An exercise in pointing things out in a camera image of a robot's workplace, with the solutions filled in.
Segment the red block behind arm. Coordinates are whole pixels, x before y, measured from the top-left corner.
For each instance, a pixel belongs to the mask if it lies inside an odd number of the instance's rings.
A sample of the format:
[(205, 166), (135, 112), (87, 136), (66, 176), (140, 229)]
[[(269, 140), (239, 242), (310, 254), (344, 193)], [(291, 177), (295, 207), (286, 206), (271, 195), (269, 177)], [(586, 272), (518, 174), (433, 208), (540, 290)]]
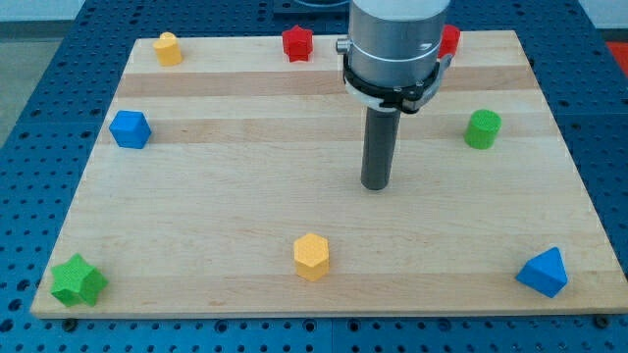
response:
[(442, 33), (442, 40), (438, 58), (441, 59), (446, 55), (454, 56), (457, 51), (460, 40), (461, 31), (455, 25), (445, 25)]

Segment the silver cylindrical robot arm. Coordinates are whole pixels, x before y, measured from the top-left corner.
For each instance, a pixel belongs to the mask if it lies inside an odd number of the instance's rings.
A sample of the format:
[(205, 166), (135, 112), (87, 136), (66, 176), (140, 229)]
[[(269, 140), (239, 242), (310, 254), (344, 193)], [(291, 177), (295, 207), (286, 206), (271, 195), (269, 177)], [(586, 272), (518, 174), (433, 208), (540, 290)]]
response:
[(336, 44), (350, 70), (380, 87), (406, 87), (434, 69), (449, 0), (351, 0)]

